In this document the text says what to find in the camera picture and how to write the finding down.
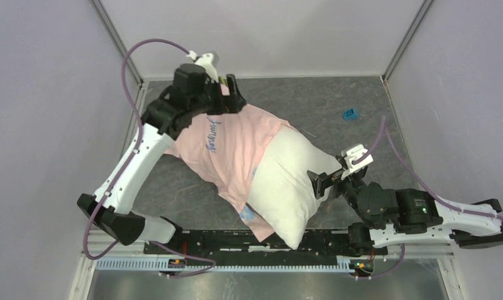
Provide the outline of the white pillow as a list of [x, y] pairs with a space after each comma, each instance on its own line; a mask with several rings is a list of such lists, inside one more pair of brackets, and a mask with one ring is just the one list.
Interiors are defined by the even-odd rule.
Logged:
[[303, 134], [281, 126], [254, 173], [247, 204], [289, 248], [297, 249], [308, 221], [329, 197], [329, 191], [316, 197], [308, 172], [331, 174], [340, 166]]

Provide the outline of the pink printed pillowcase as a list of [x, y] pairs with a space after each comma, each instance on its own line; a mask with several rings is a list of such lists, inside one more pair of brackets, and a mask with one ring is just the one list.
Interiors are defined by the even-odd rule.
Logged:
[[291, 129], [283, 120], [259, 107], [245, 105], [237, 114], [193, 117], [166, 154], [182, 160], [237, 213], [251, 213], [247, 199], [256, 169], [276, 134]]

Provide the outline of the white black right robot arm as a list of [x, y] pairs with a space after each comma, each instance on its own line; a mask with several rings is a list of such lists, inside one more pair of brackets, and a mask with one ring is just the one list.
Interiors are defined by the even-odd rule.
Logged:
[[361, 219], [337, 238], [341, 255], [386, 254], [387, 247], [396, 244], [454, 242], [462, 249], [503, 245], [502, 209], [497, 199], [474, 204], [438, 202], [426, 191], [366, 184], [366, 171], [363, 168], [346, 178], [341, 177], [342, 169], [332, 174], [307, 172], [315, 196], [326, 191], [341, 196]]

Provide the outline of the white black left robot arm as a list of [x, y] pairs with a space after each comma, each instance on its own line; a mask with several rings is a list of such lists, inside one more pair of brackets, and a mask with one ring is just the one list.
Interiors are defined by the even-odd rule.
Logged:
[[137, 131], [123, 157], [101, 187], [82, 194], [77, 206], [92, 225], [116, 243], [156, 241], [166, 254], [182, 248], [176, 226], [164, 217], [144, 217], [132, 212], [137, 194], [149, 173], [182, 131], [198, 115], [236, 114], [246, 105], [236, 77], [228, 74], [213, 80], [207, 67], [186, 63], [174, 79], [149, 103], [137, 121]]

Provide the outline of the small blue block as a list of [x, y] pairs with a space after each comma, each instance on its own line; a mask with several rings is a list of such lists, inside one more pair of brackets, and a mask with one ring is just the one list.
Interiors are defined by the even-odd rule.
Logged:
[[356, 109], [350, 108], [343, 112], [342, 117], [346, 121], [353, 121], [359, 119], [359, 113]]

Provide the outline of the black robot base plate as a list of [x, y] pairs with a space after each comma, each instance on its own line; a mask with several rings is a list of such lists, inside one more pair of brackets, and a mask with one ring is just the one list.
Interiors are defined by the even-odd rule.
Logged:
[[333, 266], [336, 258], [360, 258], [386, 255], [388, 250], [374, 248], [368, 234], [350, 239], [346, 231], [308, 229], [297, 249], [291, 249], [273, 234], [258, 241], [250, 230], [188, 230], [175, 234], [167, 247], [179, 253], [196, 256], [188, 266], [206, 266], [210, 259], [217, 266]]

